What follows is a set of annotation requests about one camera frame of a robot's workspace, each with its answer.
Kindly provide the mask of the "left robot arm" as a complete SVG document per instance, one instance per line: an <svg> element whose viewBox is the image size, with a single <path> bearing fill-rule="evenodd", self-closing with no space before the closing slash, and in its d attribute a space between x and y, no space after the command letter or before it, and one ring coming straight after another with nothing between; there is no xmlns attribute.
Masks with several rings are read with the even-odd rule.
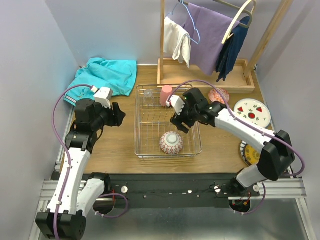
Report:
<svg viewBox="0 0 320 240"><path fill-rule="evenodd" d="M40 232L50 240L80 240L83 238L87 215L98 198L123 199L128 209L128 199L115 193L107 173L92 173L83 190L80 190L85 167L99 140L98 132L105 126L119 127L126 114L117 102L111 107L92 99L76 103L75 119L65 140L64 163L55 192L44 212L38 212L35 223Z"/></svg>

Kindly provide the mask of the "clear drinking glass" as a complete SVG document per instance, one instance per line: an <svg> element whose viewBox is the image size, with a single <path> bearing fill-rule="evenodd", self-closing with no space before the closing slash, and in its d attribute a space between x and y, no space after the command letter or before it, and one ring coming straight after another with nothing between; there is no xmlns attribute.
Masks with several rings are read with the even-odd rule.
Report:
<svg viewBox="0 0 320 240"><path fill-rule="evenodd" d="M151 89L146 89L143 92L143 104L145 106L153 106L155 103L154 93Z"/></svg>

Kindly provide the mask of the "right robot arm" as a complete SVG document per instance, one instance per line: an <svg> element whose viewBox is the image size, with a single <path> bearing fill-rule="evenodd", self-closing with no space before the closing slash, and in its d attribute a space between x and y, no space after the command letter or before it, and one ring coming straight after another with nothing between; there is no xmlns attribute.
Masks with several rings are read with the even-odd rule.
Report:
<svg viewBox="0 0 320 240"><path fill-rule="evenodd" d="M223 188L228 194L241 196L258 182L277 181L295 160L287 132L273 132L241 120L225 104L209 103L198 88L191 88L182 96L171 95L166 105L174 109L170 121L179 131L188 133L199 122L232 133L259 152L259 161L240 170Z"/></svg>

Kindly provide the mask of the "pink plastic cup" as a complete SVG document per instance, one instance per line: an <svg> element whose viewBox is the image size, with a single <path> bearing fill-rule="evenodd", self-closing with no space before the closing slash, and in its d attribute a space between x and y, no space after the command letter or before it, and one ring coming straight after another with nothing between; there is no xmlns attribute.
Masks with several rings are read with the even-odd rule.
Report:
<svg viewBox="0 0 320 240"><path fill-rule="evenodd" d="M169 96L172 94L173 92L173 88L170 85L164 85L161 88L161 92L160 92L160 97L159 97L159 103L163 106L166 107L166 102L169 98Z"/></svg>

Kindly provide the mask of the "blue patterned bowl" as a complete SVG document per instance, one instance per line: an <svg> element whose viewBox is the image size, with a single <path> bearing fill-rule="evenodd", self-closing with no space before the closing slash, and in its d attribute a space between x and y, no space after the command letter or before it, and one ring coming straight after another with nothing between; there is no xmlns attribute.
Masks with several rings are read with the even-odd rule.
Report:
<svg viewBox="0 0 320 240"><path fill-rule="evenodd" d="M160 138L159 147L168 155L176 155L183 149L184 142L180 134L168 131Z"/></svg>

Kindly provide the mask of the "red patterned bowl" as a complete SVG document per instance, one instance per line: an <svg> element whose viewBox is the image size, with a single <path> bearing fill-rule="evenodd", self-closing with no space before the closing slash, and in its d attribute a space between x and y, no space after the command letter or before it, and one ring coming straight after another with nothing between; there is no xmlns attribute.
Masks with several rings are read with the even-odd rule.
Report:
<svg viewBox="0 0 320 240"><path fill-rule="evenodd" d="M217 90L215 90L214 88L212 88L210 91L209 91L209 94L208 94L208 97L210 99L210 101L213 103L213 102L220 102L220 103L223 103L225 104L225 101L228 103L229 100L230 100L230 95L229 93L225 90L225 89L222 89L222 88L217 88Z"/></svg>

